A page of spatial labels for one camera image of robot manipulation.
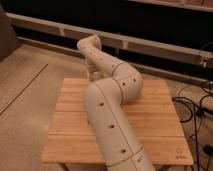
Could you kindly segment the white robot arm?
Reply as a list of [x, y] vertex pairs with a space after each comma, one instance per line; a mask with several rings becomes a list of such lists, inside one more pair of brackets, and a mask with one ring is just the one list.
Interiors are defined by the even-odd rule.
[[91, 82], [84, 91], [84, 108], [108, 171], [155, 171], [121, 105], [134, 100], [142, 89], [141, 74], [130, 64], [101, 50], [97, 35], [81, 39], [78, 50], [90, 73], [108, 78]]

